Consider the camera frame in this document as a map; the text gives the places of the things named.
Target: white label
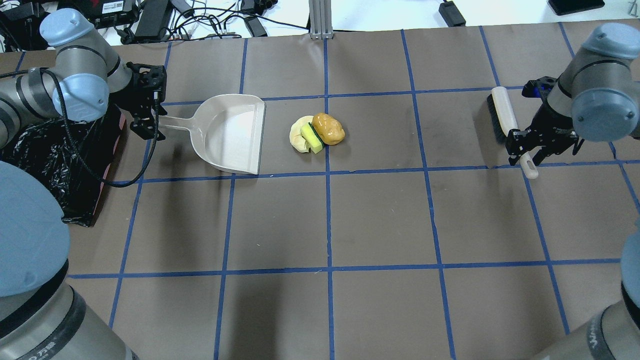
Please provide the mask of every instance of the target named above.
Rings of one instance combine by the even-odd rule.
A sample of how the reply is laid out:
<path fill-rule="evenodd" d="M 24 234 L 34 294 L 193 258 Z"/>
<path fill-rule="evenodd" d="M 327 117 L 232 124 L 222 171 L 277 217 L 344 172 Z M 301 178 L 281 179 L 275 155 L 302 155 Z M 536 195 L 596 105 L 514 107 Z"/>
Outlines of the white label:
<path fill-rule="evenodd" d="M 124 1 L 116 1 L 115 3 L 106 3 L 102 5 L 102 13 L 115 13 L 122 11 Z"/>

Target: black device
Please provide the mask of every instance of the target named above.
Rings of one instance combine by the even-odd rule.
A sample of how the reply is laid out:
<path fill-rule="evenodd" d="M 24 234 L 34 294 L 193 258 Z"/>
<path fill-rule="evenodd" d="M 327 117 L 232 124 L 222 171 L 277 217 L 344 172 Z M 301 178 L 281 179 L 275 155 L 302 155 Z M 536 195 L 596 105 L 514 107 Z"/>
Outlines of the black device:
<path fill-rule="evenodd" d="M 252 15 L 262 15 L 265 10 L 272 8 L 277 3 L 278 0 L 243 0 L 242 12 L 245 15 L 249 15 L 244 18 L 244 24 L 251 36 L 255 38 L 269 36 L 262 23 L 260 23 L 260 19 Z"/>
<path fill-rule="evenodd" d="M 136 29 L 135 42 L 160 41 L 166 35 L 173 5 L 170 0 L 147 0 Z"/>
<path fill-rule="evenodd" d="M 603 0 L 549 0 L 548 3 L 556 15 L 585 12 L 604 6 Z"/>
<path fill-rule="evenodd" d="M 267 35 L 267 31 L 264 29 L 264 26 L 262 26 L 262 23 L 260 23 L 260 19 L 258 19 L 257 17 L 247 16 L 244 18 L 244 23 L 246 24 L 246 28 L 251 33 L 251 36 L 253 36 L 254 38 L 269 36 Z"/>
<path fill-rule="evenodd" d="M 47 42 L 40 36 L 40 23 L 48 15 L 42 5 L 26 3 L 0 12 L 0 35 L 5 51 L 44 50 Z"/>
<path fill-rule="evenodd" d="M 262 15 L 277 3 L 278 0 L 243 0 L 241 9 L 245 14 Z"/>
<path fill-rule="evenodd" d="M 185 17 L 193 17 L 196 14 L 196 11 L 185 0 L 171 0 L 171 5 Z"/>
<path fill-rule="evenodd" d="M 450 28 L 454 26 L 465 26 L 467 24 L 467 21 L 453 1 L 444 1 L 440 3 L 438 12 L 440 12 L 440 15 Z"/>
<path fill-rule="evenodd" d="M 140 16 L 136 0 L 61 0 L 58 8 L 76 9 L 96 29 L 133 24 Z"/>

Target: white brush handle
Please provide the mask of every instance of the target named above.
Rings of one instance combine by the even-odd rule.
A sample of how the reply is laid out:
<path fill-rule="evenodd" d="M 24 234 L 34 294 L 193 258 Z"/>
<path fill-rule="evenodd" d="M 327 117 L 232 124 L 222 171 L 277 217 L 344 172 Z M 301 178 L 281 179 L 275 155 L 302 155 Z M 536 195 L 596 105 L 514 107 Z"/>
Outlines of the white brush handle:
<path fill-rule="evenodd" d="M 491 90 L 491 95 L 493 97 L 495 111 L 498 114 L 498 120 L 500 121 L 500 128 L 505 135 L 508 135 L 509 130 L 518 129 L 519 127 L 516 115 L 513 113 L 513 108 L 511 107 L 511 100 L 509 100 L 507 89 L 503 86 L 495 87 Z M 538 177 L 538 169 L 536 165 L 534 165 L 528 151 L 520 157 L 520 167 L 527 179 L 536 179 Z"/>

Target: potato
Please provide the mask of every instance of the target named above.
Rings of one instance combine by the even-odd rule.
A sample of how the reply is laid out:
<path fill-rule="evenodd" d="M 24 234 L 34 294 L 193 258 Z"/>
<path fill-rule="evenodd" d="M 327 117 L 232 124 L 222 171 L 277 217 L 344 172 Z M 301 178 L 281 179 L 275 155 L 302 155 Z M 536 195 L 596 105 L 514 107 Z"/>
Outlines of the potato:
<path fill-rule="evenodd" d="M 314 119 L 311 121 L 311 126 L 314 127 L 320 139 L 327 145 L 335 145 L 344 139 L 345 134 L 342 124 L 329 114 L 315 114 Z"/>

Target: electronic device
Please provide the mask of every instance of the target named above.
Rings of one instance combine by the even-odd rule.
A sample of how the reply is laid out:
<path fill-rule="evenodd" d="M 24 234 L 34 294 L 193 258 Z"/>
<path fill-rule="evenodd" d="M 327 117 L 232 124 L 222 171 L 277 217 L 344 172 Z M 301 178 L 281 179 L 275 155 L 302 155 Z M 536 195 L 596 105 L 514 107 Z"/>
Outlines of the electronic device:
<path fill-rule="evenodd" d="M 61 0 L 58 8 L 73 8 L 96 29 L 133 24 L 140 17 L 136 0 Z"/>
<path fill-rule="evenodd" d="M 171 20 L 173 5 L 170 0 L 147 0 L 140 15 L 135 41 L 160 41 Z"/>
<path fill-rule="evenodd" d="M 602 0 L 549 0 L 549 6 L 556 15 L 585 12 L 604 6 Z"/>

